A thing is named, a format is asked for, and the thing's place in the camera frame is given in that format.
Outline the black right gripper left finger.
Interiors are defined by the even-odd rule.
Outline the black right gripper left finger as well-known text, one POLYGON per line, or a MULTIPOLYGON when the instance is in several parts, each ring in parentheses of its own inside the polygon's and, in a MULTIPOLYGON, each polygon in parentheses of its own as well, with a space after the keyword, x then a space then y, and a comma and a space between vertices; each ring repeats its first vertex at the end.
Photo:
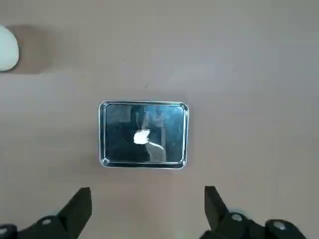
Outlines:
POLYGON ((18 230, 14 224, 1 224, 2 239, 77 239, 92 215, 89 187, 80 188, 56 214, 39 219, 18 230))

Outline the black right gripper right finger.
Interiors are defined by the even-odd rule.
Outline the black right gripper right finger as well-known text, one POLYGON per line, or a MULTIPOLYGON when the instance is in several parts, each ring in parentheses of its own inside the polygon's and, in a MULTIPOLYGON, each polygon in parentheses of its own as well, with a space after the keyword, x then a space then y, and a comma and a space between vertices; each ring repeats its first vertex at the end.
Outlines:
POLYGON ((204 188, 204 209, 210 230, 203 239, 304 239, 305 235, 291 222, 270 219, 262 226, 226 207, 214 186, 204 188))

